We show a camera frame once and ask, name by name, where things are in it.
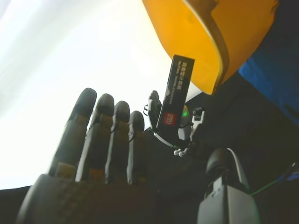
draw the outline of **yellow chair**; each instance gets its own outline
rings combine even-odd
[[[143,0],[168,55],[195,59],[191,81],[207,94],[257,49],[278,0]]]

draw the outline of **bright light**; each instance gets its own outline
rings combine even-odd
[[[0,21],[0,189],[48,169],[84,88],[142,111],[171,65],[141,0],[22,2]]]

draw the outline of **blue cloth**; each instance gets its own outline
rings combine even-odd
[[[239,73],[299,125],[299,1],[280,0],[275,21]]]

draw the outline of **yellow bin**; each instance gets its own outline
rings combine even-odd
[[[168,55],[195,59],[191,81],[207,94],[257,49],[277,0],[143,0]]]

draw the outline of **red logo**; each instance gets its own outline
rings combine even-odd
[[[174,113],[166,112],[163,118],[163,124],[174,126],[177,121],[177,115]]]

